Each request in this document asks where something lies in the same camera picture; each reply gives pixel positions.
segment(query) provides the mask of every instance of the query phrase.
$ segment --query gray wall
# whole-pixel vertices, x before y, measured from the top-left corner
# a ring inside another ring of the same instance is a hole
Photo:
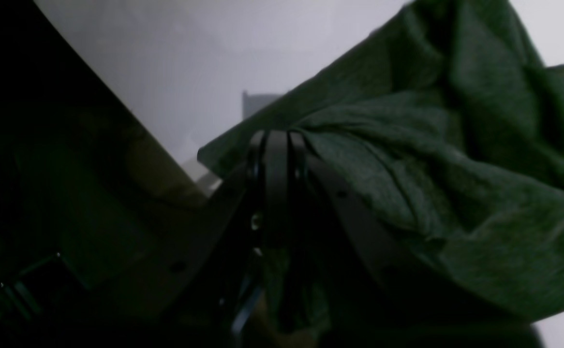
[[[242,93],[284,93],[367,37],[404,0],[37,0],[193,179],[198,148],[240,122]],[[549,65],[564,0],[512,0]],[[210,178],[203,180],[209,185]],[[564,314],[539,324],[564,348]]]
[[[282,95],[283,94],[251,94],[243,92],[241,103],[243,119],[252,117],[255,113],[265,108],[265,106],[282,97]]]

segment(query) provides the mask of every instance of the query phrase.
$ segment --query green cloth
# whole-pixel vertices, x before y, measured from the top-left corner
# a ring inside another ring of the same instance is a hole
[[[532,321],[564,311],[564,66],[507,1],[404,6],[198,160],[224,178],[260,129],[301,131],[457,284]]]

